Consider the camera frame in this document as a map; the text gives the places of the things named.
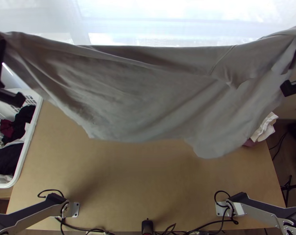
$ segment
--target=sheer curtain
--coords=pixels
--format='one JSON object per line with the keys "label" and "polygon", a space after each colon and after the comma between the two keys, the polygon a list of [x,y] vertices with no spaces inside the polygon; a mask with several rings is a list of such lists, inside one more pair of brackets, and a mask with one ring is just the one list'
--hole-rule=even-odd
{"label": "sheer curtain", "polygon": [[296,0],[0,0],[0,31],[78,45],[233,45],[295,25]]}

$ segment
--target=wooden table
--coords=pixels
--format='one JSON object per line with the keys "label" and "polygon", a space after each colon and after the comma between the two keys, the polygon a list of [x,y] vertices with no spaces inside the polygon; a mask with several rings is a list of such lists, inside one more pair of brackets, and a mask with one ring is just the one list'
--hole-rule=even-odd
{"label": "wooden table", "polygon": [[[51,188],[81,203],[79,217],[68,223],[109,231],[140,231],[146,218],[154,221],[157,231],[173,223],[177,230],[194,229],[220,219],[213,200],[217,190],[231,195],[243,191],[252,199],[284,206],[266,142],[208,160],[179,140],[100,141],[89,139],[80,126],[45,102],[8,213],[42,201],[37,193]],[[224,229],[267,227],[249,217],[238,220],[239,225],[227,222]],[[47,218],[30,228],[59,230],[60,225]]]}

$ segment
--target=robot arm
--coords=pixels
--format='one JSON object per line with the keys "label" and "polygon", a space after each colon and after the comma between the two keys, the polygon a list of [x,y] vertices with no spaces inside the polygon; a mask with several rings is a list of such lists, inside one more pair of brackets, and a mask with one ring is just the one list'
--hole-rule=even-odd
{"label": "robot arm", "polygon": [[55,194],[48,194],[46,200],[11,214],[0,214],[0,235],[16,234],[47,217],[77,217],[79,203]]}
{"label": "robot arm", "polygon": [[225,215],[229,217],[249,215],[270,226],[279,228],[283,235],[296,235],[296,207],[282,208],[255,201],[244,192],[218,203],[231,208],[229,210],[216,205],[218,216],[223,215],[225,210],[228,210]]}

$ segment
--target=white laundry basket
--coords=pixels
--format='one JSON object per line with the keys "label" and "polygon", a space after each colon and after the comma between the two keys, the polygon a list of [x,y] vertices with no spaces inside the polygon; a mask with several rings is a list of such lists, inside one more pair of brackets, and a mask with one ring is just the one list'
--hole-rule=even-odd
{"label": "white laundry basket", "polygon": [[[13,93],[21,92],[26,98],[23,106],[36,105],[36,109],[32,117],[32,121],[30,122],[29,129],[25,132],[25,142],[20,154],[20,158],[18,160],[18,164],[16,166],[15,174],[10,182],[0,183],[0,188],[10,188],[18,181],[30,141],[34,133],[35,126],[37,124],[39,111],[43,102],[43,98],[31,89],[8,89],[8,90]],[[20,108],[17,108],[13,105],[9,105],[0,101],[0,121],[1,119],[14,121],[15,115],[19,111],[20,111]],[[0,139],[2,139],[3,136],[4,135],[0,132]]]}

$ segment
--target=wall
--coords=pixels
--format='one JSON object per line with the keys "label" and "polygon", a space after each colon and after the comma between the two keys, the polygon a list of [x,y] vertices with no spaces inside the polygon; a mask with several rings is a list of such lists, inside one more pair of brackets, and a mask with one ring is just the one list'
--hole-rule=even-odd
{"label": "wall", "polygon": [[[296,80],[296,69],[289,80]],[[274,110],[274,113],[282,119],[296,119],[296,94],[285,97],[283,103]]]}

